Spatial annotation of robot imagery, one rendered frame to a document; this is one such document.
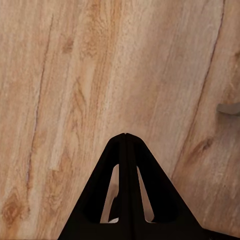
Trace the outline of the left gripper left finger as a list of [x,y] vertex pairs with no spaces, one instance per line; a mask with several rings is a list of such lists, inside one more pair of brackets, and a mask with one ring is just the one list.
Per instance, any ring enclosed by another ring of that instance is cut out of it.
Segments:
[[[118,222],[100,223],[113,168],[117,164]],[[58,240],[133,240],[125,133],[108,141]]]

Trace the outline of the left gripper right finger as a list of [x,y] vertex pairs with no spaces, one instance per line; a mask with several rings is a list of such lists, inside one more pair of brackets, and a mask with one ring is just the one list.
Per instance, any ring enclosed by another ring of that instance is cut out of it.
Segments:
[[[126,133],[133,240],[210,240],[145,142]],[[156,223],[145,220],[138,170]]]

